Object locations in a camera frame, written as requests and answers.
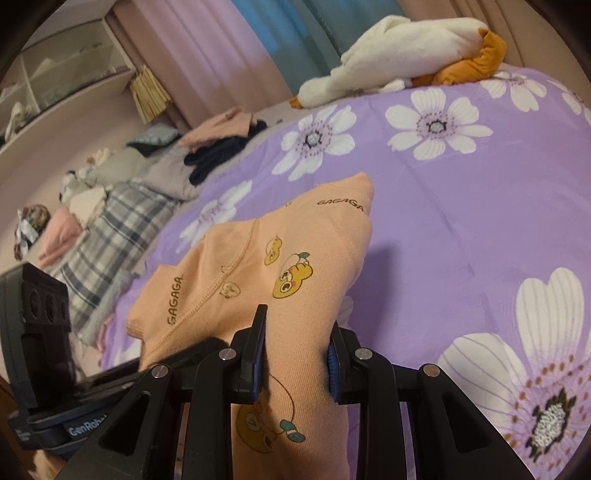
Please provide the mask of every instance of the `cartoon duck print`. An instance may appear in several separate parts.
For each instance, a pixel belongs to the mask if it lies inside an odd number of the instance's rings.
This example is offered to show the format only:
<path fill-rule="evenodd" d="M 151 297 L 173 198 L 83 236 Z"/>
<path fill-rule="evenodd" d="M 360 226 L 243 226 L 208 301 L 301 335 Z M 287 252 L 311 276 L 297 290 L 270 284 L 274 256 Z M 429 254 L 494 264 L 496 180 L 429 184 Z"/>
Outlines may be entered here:
<path fill-rule="evenodd" d="M 222 285 L 220 295 L 223 295 L 227 299 L 231 299 L 232 297 L 238 297 L 240 295 L 240 287 L 236 285 L 233 281 L 226 282 L 224 283 L 224 285 Z"/>
<path fill-rule="evenodd" d="M 271 265 L 277 261 L 282 245 L 283 242 L 281 241 L 281 238 L 277 236 L 267 243 L 267 247 L 265 248 L 265 252 L 267 253 L 267 256 L 265 257 L 265 265 Z"/>
<path fill-rule="evenodd" d="M 236 418 L 236 429 L 244 443 L 259 453 L 272 453 L 273 442 L 277 434 L 267 427 L 262 418 L 263 406 L 260 402 L 254 405 L 242 405 Z"/>
<path fill-rule="evenodd" d="M 281 275 L 273 287 L 273 296 L 276 299 L 291 297 L 297 292 L 305 279 L 310 278 L 314 271 L 310 266 L 308 252 L 293 254 L 285 261 L 281 269 Z"/>
<path fill-rule="evenodd" d="M 279 435 L 283 435 L 284 433 L 291 442 L 302 443 L 306 441 L 306 436 L 298 432 L 294 424 L 296 405 L 291 394 L 273 375 L 269 375 L 269 380 L 275 381 L 281 391 L 288 396 L 291 403 L 290 420 L 282 419 L 279 422 L 279 432 L 276 432 L 270 426 L 270 421 L 268 420 L 268 413 L 272 412 L 271 407 L 268 404 L 265 407 L 260 401 L 255 402 L 254 405 L 242 405 L 238 410 L 238 416 L 236 418 L 238 435 L 240 435 L 244 443 L 259 453 L 272 453 L 273 443 Z"/>

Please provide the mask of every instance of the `pink towel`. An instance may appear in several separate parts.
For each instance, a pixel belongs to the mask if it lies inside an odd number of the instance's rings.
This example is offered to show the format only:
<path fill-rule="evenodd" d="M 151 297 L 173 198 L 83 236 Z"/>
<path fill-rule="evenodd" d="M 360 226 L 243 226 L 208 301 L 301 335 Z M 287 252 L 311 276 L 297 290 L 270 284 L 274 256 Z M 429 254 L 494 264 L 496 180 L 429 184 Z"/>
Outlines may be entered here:
<path fill-rule="evenodd" d="M 200 147 L 222 138 L 248 137 L 251 122 L 251 113 L 246 113 L 242 107 L 231 108 L 191 130 L 181 138 L 178 144 L 181 147 L 189 148 L 191 152 L 195 152 Z"/>
<path fill-rule="evenodd" d="M 64 255 L 76 243 L 76 239 L 82 233 L 82 228 L 76 218 L 66 207 L 60 208 L 51 217 L 41 238 L 41 251 L 39 252 L 39 268 L 45 269 Z"/>

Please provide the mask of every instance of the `straw tassel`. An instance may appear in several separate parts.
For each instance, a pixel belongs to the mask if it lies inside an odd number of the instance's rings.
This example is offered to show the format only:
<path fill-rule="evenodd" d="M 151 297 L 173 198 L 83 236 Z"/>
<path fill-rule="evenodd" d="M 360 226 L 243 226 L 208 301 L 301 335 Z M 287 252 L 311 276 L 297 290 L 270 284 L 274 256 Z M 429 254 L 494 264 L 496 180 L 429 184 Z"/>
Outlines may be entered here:
<path fill-rule="evenodd" d="M 147 66 L 140 68 L 129 88 L 142 122 L 145 124 L 154 120 L 173 104 L 170 95 Z"/>

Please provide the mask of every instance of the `purple bedsheet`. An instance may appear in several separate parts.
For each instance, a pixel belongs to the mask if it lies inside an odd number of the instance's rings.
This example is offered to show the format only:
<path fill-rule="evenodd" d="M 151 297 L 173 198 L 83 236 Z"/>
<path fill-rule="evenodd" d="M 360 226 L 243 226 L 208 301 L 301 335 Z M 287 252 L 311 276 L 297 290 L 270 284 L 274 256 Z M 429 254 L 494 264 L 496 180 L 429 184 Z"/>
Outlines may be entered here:
<path fill-rule="evenodd" d="M 212 223 L 360 171 L 375 185 L 348 294 L 361 344 L 439 363 L 535 478 L 556 477 L 591 423 L 591 111 L 533 70 L 350 99 L 286 125 L 165 227 L 118 303 L 103 368 L 132 347 L 126 314 L 158 264 Z M 352 412 L 352 459 L 357 423 Z"/>

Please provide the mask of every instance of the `blue curtain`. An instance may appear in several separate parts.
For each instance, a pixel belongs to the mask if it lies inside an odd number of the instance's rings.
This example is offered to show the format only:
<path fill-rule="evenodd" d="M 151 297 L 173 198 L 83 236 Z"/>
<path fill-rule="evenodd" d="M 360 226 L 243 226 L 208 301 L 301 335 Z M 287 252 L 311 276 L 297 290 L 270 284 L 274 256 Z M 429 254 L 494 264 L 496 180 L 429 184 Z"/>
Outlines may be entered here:
<path fill-rule="evenodd" d="M 341 54 L 387 15 L 395 0 L 232 0 L 296 94 L 306 80 L 328 75 Z"/>

